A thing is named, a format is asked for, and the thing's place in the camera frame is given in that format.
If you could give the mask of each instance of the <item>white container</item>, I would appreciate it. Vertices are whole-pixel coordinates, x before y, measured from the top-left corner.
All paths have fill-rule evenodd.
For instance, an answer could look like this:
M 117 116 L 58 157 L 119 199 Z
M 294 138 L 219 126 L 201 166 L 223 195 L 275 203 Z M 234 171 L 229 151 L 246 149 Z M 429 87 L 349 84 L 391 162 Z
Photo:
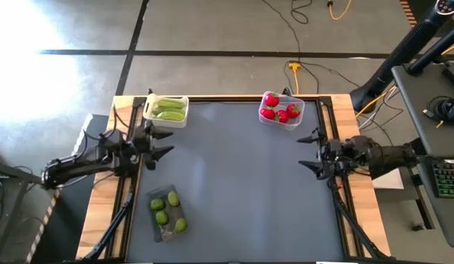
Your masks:
M 274 110 L 274 112 L 277 113 L 277 111 L 279 111 L 279 110 L 287 110 L 287 106 L 292 103 L 295 103 L 301 109 L 299 116 L 297 116 L 296 118 L 289 118 L 287 123 L 281 123 L 276 120 L 269 120 L 269 119 L 263 117 L 260 113 L 261 109 L 267 107 L 264 100 L 266 99 L 266 95 L 269 93 L 275 93 L 275 92 L 267 91 L 263 94 L 263 99 L 261 100 L 261 105 L 259 107 L 259 110 L 257 111 L 257 113 L 259 114 L 259 121 L 263 124 L 272 125 L 272 126 L 275 126 L 278 128 L 284 128 L 289 131 L 294 130 L 296 127 L 298 127 L 301 123 L 301 118 L 303 117 L 303 110 L 305 109 L 305 102 L 302 99 L 293 98 L 293 97 L 290 97 L 287 95 L 279 95 L 279 94 L 275 93 L 279 96 L 279 104 L 272 108 Z
M 170 99 L 173 101 L 179 101 L 183 102 L 186 106 L 182 108 L 181 110 L 184 110 L 186 112 L 186 115 L 184 117 L 183 121 L 173 121 L 173 120 L 160 120 L 157 119 L 153 114 L 153 110 L 157 107 L 159 100 L 162 99 Z M 174 99 L 174 98 L 166 98 L 164 96 L 157 96 L 155 94 L 150 94 L 147 97 L 147 103 L 145 104 L 145 110 L 144 110 L 144 118 L 147 120 L 151 120 L 152 124 L 156 127 L 162 127 L 162 128 L 184 128 L 186 124 L 188 123 L 188 114 L 189 114 L 189 98 L 187 96 L 184 96 L 180 99 Z

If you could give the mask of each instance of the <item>cucumber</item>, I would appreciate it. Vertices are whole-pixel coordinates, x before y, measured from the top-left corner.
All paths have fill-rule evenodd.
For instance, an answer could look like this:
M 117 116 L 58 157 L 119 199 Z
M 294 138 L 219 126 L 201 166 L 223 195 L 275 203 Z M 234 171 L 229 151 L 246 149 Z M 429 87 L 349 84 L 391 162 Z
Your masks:
M 182 115 L 186 115 L 186 111 L 181 110 L 181 109 L 172 108 L 172 107 L 158 107 L 158 108 L 154 109 L 152 113 L 154 115 L 157 115 L 157 114 L 160 114 L 160 113 L 162 113 L 164 111 L 173 111 L 173 112 L 178 112 L 178 113 L 180 113 Z
M 176 109 L 181 109 L 184 106 L 186 106 L 186 104 L 183 103 L 183 102 L 175 101 L 175 100 L 161 99 L 158 102 L 158 106 L 161 106 L 161 107 L 172 107 L 172 108 L 176 108 Z
M 172 120 L 172 121 L 183 121 L 184 120 L 184 114 L 178 113 L 178 112 L 173 112 L 173 111 L 166 111 L 166 112 L 161 112 L 156 116 L 156 118 L 161 119 L 161 120 Z

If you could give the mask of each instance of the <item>strawberry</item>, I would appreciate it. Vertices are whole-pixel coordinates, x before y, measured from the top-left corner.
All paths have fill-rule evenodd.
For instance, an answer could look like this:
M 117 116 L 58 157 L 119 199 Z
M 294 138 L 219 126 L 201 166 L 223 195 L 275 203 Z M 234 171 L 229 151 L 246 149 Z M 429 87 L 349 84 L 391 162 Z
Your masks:
M 279 104 L 279 96 L 277 94 L 274 94 L 274 93 L 268 93 L 266 96 L 265 96 L 265 100 L 264 100 L 264 103 L 267 105 L 267 106 L 270 106 L 270 107 L 275 107 Z
M 274 118 L 276 117 L 276 113 L 274 113 L 274 110 L 272 110 L 269 107 L 261 109 L 260 114 L 269 120 L 274 120 Z
M 288 114 L 285 110 L 279 110 L 276 113 L 276 121 L 279 121 L 281 123 L 286 123 L 288 122 Z
M 295 118 L 300 115 L 300 106 L 297 106 L 295 103 L 291 103 L 287 106 L 287 114 L 290 118 Z

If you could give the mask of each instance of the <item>keyboard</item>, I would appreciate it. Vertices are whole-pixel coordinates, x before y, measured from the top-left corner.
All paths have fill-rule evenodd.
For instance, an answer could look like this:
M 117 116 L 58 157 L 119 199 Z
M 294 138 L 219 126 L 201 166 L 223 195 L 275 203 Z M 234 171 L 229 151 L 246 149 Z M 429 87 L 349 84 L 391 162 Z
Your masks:
M 433 161 L 435 195 L 441 198 L 454 198 L 454 160 Z

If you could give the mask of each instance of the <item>lime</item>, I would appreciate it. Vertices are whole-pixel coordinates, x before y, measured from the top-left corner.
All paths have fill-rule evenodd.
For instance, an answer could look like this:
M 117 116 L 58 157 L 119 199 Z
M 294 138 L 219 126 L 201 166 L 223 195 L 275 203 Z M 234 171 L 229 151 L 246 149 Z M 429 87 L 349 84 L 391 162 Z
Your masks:
M 150 208 L 152 210 L 162 210 L 165 208 L 165 203 L 162 199 L 153 199 L 152 202 L 150 202 Z
M 175 207 L 180 204 L 180 200 L 177 198 L 177 194 L 174 191 L 170 191 L 168 194 L 168 202 Z
M 186 228 L 188 228 L 188 222 L 185 219 L 180 218 L 176 221 L 176 224 L 175 224 L 176 233 L 184 232 L 184 231 L 186 231 Z
M 155 219 L 156 223 L 159 225 L 168 224 L 168 215 L 163 211 L 156 212 Z

